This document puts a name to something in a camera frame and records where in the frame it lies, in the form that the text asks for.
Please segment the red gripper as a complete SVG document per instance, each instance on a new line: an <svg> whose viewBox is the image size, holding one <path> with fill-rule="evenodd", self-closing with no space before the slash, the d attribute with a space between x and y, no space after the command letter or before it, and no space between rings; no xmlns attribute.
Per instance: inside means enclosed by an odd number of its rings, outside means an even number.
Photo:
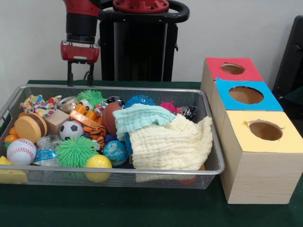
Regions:
<svg viewBox="0 0 303 227"><path fill-rule="evenodd" d="M99 46L96 44L82 44L76 42L61 41L61 57L67 62L67 85L73 84L72 63L73 61L83 61L89 64L87 84L92 86L94 63L98 60Z"/></svg>

